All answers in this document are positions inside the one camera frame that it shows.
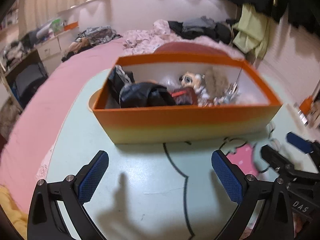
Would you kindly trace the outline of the brown furry pompom keychain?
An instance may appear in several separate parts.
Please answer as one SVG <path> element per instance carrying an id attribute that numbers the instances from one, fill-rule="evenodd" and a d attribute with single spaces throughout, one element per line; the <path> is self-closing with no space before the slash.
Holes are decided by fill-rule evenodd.
<path id="1" fill-rule="evenodd" d="M 204 74 L 204 83 L 211 99 L 224 96 L 229 88 L 226 72 L 220 67 L 209 68 Z"/>

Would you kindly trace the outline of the small doll figurine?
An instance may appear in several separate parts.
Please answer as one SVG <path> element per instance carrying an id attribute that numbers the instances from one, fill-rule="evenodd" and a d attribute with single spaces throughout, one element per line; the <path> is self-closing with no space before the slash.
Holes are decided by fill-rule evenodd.
<path id="1" fill-rule="evenodd" d="M 185 74 L 179 77 L 179 81 L 183 88 L 192 88 L 198 97 L 205 99 L 209 98 L 209 95 L 205 87 L 203 75 L 186 72 Z"/>

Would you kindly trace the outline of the black lace fabric pouch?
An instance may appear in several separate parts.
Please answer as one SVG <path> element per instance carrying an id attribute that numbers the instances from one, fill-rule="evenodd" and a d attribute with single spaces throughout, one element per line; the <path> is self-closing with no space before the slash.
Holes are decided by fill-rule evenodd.
<path id="1" fill-rule="evenodd" d="M 116 65 L 107 78 L 112 99 L 120 108 L 174 106 L 176 102 L 163 85 L 154 82 L 135 82 L 133 72 Z"/>

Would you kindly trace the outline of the brown card deck box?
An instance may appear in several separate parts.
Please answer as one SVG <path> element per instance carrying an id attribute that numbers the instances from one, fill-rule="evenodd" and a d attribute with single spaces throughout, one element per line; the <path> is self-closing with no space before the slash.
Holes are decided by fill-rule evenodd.
<path id="1" fill-rule="evenodd" d="M 176 89 L 170 94 L 176 105 L 197 105 L 197 95 L 191 87 Z"/>

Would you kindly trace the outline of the orange water bottle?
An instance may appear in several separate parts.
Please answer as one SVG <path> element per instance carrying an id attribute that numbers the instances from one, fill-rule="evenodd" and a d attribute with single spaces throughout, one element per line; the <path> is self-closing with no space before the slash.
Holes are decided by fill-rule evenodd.
<path id="1" fill-rule="evenodd" d="M 302 111 L 304 115 L 308 115 L 313 104 L 313 97 L 309 96 L 303 100 L 300 104 L 299 109 Z"/>

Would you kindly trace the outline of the orange gradient cardboard box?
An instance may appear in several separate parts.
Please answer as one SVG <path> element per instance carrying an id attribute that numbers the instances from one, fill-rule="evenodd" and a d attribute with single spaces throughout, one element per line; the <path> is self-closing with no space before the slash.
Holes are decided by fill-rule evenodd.
<path id="1" fill-rule="evenodd" d="M 136 81 L 161 81 L 191 70 L 223 68 L 241 92 L 252 92 L 251 105 L 161 106 L 119 108 L 104 84 L 93 113 L 115 144 L 140 144 L 212 139 L 253 133 L 264 129 L 282 104 L 247 61 L 222 55 L 154 53 L 124 56 L 117 65 L 131 71 Z"/>

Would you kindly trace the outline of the lime green garment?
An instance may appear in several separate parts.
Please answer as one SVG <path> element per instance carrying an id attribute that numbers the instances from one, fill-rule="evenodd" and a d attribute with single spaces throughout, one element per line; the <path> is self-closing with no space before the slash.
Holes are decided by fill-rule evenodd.
<path id="1" fill-rule="evenodd" d="M 267 52 L 270 24 L 270 17 L 256 12 L 254 6 L 244 4 L 239 22 L 233 25 L 238 31 L 233 44 L 244 54 L 251 53 L 262 60 Z"/>

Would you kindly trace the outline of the dark red cushion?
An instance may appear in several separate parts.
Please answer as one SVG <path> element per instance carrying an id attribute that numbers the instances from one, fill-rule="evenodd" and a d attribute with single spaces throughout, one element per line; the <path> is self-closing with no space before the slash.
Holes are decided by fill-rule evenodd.
<path id="1" fill-rule="evenodd" d="M 208 55 L 223 55 L 228 56 L 227 53 L 220 49 L 212 48 L 202 44 L 188 43 L 188 42 L 170 42 L 166 43 L 154 51 L 159 53 L 191 53 L 191 54 L 208 54 Z"/>

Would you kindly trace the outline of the dark clothes pile on bed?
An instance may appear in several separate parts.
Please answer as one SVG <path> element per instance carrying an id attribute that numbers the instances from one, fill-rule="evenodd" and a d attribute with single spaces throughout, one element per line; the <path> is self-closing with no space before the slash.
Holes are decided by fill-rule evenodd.
<path id="1" fill-rule="evenodd" d="M 186 40 L 206 36 L 215 42 L 231 44 L 238 33 L 237 30 L 233 29 L 233 25 L 238 22 L 236 19 L 215 22 L 212 18 L 201 16 L 184 22 L 168 21 L 168 24 L 175 34 Z"/>

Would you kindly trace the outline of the white drawer cabinet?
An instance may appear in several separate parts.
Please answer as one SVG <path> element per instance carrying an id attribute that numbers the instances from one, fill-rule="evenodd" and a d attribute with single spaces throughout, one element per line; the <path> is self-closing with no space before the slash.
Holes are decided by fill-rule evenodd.
<path id="1" fill-rule="evenodd" d="M 61 53 L 59 39 L 57 37 L 51 38 L 46 42 L 36 46 L 37 52 L 41 60 L 46 60 L 56 54 Z"/>

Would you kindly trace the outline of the pink floral quilt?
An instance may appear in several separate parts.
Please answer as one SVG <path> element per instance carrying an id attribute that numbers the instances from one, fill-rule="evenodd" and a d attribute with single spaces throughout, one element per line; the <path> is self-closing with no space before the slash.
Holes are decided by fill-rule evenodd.
<path id="1" fill-rule="evenodd" d="M 152 54 L 160 46 L 172 42 L 187 42 L 208 46 L 226 53 L 233 59 L 245 58 L 244 54 L 230 45 L 216 42 L 208 36 L 199 36 L 195 39 L 185 39 L 177 35 L 170 27 L 171 22 L 157 20 L 150 30 L 128 30 L 123 33 L 123 55 Z"/>

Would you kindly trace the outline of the patterned clothes heap by drawers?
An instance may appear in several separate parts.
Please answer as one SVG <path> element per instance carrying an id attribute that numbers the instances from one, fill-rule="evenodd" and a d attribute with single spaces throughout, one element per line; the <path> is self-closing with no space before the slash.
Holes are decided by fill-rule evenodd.
<path id="1" fill-rule="evenodd" d="M 78 34 L 76 39 L 65 50 L 61 61 L 65 62 L 74 55 L 121 37 L 111 26 L 89 27 Z"/>

